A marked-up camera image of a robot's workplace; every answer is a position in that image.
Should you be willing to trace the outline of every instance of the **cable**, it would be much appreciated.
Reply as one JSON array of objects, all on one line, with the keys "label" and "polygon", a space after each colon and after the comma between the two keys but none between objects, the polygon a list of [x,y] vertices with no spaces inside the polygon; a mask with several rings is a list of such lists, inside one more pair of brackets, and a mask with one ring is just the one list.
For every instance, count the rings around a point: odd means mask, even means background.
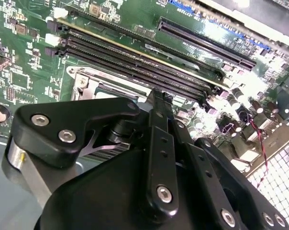
[{"label": "cable", "polygon": [[258,139],[259,139],[259,144],[260,144],[260,147],[261,147],[261,150],[262,150],[262,153],[263,153],[263,156],[264,156],[264,159],[265,159],[265,166],[266,166],[266,170],[264,172],[264,176],[262,178],[260,178],[260,181],[259,183],[257,184],[257,189],[260,187],[262,181],[264,180],[264,178],[267,176],[268,174],[268,160],[267,160],[267,155],[266,155],[266,150],[265,150],[265,147],[264,147],[264,144],[263,144],[263,140],[262,140],[262,136],[261,136],[261,132],[263,130],[261,130],[260,128],[258,128],[258,126],[254,123],[253,120],[250,121],[251,123],[251,126],[253,127],[253,129],[257,132],[257,136],[258,136]]}]

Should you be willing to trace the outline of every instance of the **black robotic arm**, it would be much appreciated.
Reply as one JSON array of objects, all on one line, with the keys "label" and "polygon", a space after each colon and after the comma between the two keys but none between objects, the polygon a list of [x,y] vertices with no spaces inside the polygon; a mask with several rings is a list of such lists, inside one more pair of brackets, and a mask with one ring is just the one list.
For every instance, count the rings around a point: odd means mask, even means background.
[{"label": "black robotic arm", "polygon": [[[126,98],[18,109],[6,176],[44,208],[38,230],[287,230],[284,217],[209,139],[193,142],[167,95],[146,112]],[[77,176],[100,149],[130,149]]]}]

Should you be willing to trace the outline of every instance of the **electrolytic capacitor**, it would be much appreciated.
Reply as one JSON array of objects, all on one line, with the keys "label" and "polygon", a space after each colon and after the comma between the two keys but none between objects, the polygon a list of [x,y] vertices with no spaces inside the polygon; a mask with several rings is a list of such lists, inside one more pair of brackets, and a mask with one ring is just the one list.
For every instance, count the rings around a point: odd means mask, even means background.
[{"label": "electrolytic capacitor", "polygon": [[235,130],[233,128],[230,128],[229,134],[231,135],[231,137],[236,137],[236,135],[237,135],[237,133],[235,132]]},{"label": "electrolytic capacitor", "polygon": [[256,110],[258,114],[262,113],[264,111],[263,107],[261,107],[260,103],[258,101],[252,101],[251,105]]},{"label": "electrolytic capacitor", "polygon": [[204,127],[204,124],[202,123],[200,118],[196,118],[193,121],[195,128],[202,129]]},{"label": "electrolytic capacitor", "polygon": [[191,138],[194,138],[198,133],[198,131],[196,130],[196,128],[194,126],[188,127],[188,132],[189,132]]},{"label": "electrolytic capacitor", "polygon": [[241,92],[240,89],[235,89],[234,96],[237,98],[238,101],[244,101],[245,100],[245,95],[243,92]]},{"label": "electrolytic capacitor", "polygon": [[279,112],[279,109],[278,109],[277,105],[275,103],[273,103],[273,102],[268,102],[267,103],[267,108],[273,114],[277,114]]},{"label": "electrolytic capacitor", "polygon": [[242,130],[242,128],[240,127],[238,121],[233,120],[232,123],[233,123],[233,129],[235,130],[235,132],[240,132]]},{"label": "electrolytic capacitor", "polygon": [[240,103],[235,98],[230,99],[229,103],[234,110],[240,108]]}]

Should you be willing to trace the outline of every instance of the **red and black wire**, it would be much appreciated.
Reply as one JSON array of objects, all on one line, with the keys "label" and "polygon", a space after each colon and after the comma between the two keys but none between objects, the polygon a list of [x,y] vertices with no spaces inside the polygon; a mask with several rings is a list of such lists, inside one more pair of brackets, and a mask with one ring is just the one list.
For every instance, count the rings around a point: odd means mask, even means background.
[{"label": "red and black wire", "polygon": [[262,134],[264,133],[264,130],[258,128],[258,126],[254,123],[253,119],[250,121],[250,124],[251,124],[252,128],[255,130],[255,132],[257,133],[259,144],[260,144],[260,148],[262,150],[262,154],[263,154],[263,157],[265,159],[265,166],[266,166],[266,170],[264,172],[264,175],[263,175],[262,178],[260,178],[260,181],[257,184],[257,188],[259,188],[259,186],[262,183],[262,181],[264,180],[264,178],[268,175],[268,160],[267,160],[266,150],[265,150],[265,147],[264,147],[264,144],[263,144],[263,137],[262,137]]}]

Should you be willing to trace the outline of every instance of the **motherboard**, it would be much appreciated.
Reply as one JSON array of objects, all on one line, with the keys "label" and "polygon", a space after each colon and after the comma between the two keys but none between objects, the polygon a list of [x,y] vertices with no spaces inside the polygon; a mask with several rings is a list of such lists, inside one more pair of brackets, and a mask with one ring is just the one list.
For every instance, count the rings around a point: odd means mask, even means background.
[{"label": "motherboard", "polygon": [[231,140],[289,77],[289,46],[244,31],[178,0],[0,0],[0,136],[23,104],[158,87],[193,138]]}]

